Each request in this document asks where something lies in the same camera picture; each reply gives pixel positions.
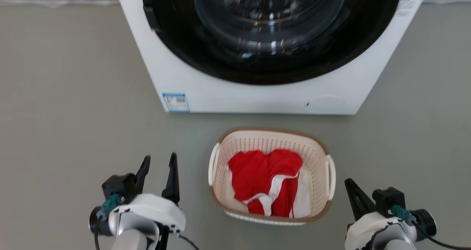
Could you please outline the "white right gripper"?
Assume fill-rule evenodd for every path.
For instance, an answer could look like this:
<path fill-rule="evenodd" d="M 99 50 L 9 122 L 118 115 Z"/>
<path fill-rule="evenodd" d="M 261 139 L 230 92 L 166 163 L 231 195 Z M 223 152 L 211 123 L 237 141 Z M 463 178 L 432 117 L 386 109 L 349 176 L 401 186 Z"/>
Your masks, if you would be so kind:
<path fill-rule="evenodd" d="M 415 250 L 415 228 L 399 218 L 385 218 L 375 203 L 348 178 L 344 181 L 355 223 L 348 228 L 346 250 Z"/>

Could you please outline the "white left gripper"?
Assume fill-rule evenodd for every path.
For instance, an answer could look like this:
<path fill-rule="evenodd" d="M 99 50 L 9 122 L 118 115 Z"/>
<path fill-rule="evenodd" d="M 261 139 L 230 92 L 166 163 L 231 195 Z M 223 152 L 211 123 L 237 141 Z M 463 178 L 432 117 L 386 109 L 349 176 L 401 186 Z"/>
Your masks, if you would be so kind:
<path fill-rule="evenodd" d="M 162 197 L 143 192 L 151 156 L 146 155 L 135 174 L 138 196 L 127 205 L 117 206 L 108 217 L 111 234 L 116 237 L 112 250 L 166 250 L 169 236 L 185 230 L 186 218 L 177 205 L 180 201 L 178 158 L 169 161 L 167 183 Z"/>

